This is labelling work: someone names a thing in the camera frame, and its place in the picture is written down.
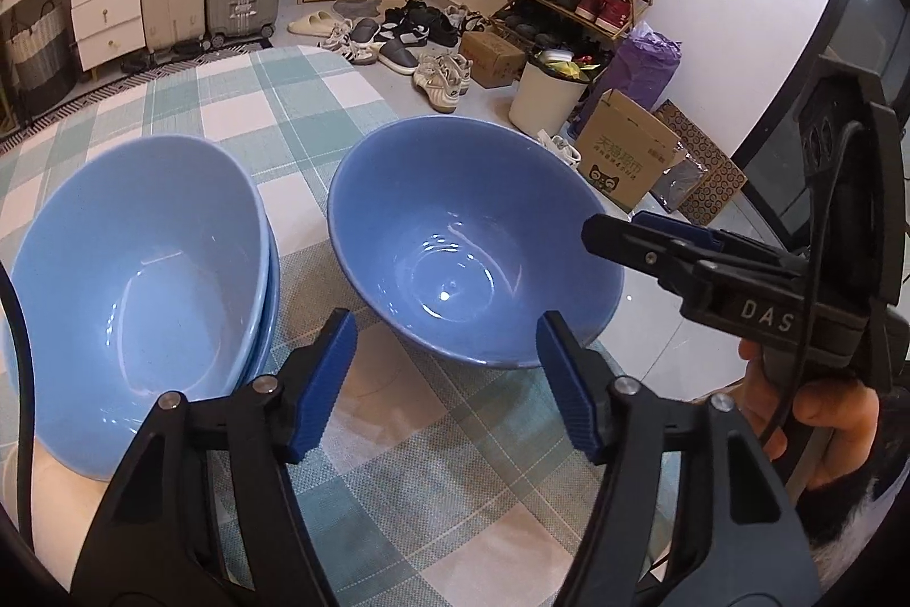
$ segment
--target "purple bag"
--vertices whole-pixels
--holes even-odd
[[[681,42],[668,40],[639,22],[622,42],[607,70],[589,89],[589,96],[569,119],[569,135],[577,138],[608,90],[620,90],[640,107],[652,110],[660,101],[683,58]]]

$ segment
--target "blue gripper pad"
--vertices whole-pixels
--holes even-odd
[[[604,447],[597,430],[597,410],[572,356],[547,316],[537,321],[537,355],[572,446],[594,460]]]
[[[714,231],[708,227],[689,225],[687,222],[680,222],[678,219],[663,216],[663,214],[639,212],[631,218],[631,223],[686,240],[702,250],[713,250],[720,253],[723,248],[723,243],[714,237]]]
[[[356,351],[357,323],[354,315],[347,312],[297,401],[297,427],[288,444],[295,460],[303,460],[319,446]]]

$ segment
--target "red sneaker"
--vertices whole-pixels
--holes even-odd
[[[601,12],[597,15],[598,27],[619,34],[631,17],[631,2],[629,0],[603,0]]]
[[[603,0],[580,0],[575,7],[575,13],[588,22],[596,22],[603,8]]]

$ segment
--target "white trash bin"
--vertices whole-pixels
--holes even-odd
[[[537,137],[540,130],[552,137],[569,119],[587,85],[588,81],[565,78],[536,58],[529,58],[508,119],[531,137]]]

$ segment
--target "table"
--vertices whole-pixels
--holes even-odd
[[[338,163],[394,119],[347,61],[316,48],[227,57],[126,90],[0,159],[0,259],[11,265],[41,204],[111,147],[165,131],[220,142],[253,175],[279,244],[281,309],[266,371],[311,343],[332,308],[357,318],[358,352],[322,443],[290,466],[340,604],[551,604],[602,471],[570,446],[543,371],[463,366],[397,337],[353,291],[329,243],[326,197]],[[0,451],[6,444],[8,454],[15,436],[15,398],[4,379]],[[219,461],[226,561],[248,583],[229,472]],[[46,528],[35,533],[39,555],[65,584],[97,506],[91,499],[104,490],[60,484],[74,475],[58,470],[53,494],[36,494],[60,512],[36,516],[39,523],[67,523],[53,537]],[[659,520],[655,532],[665,538],[669,523]]]

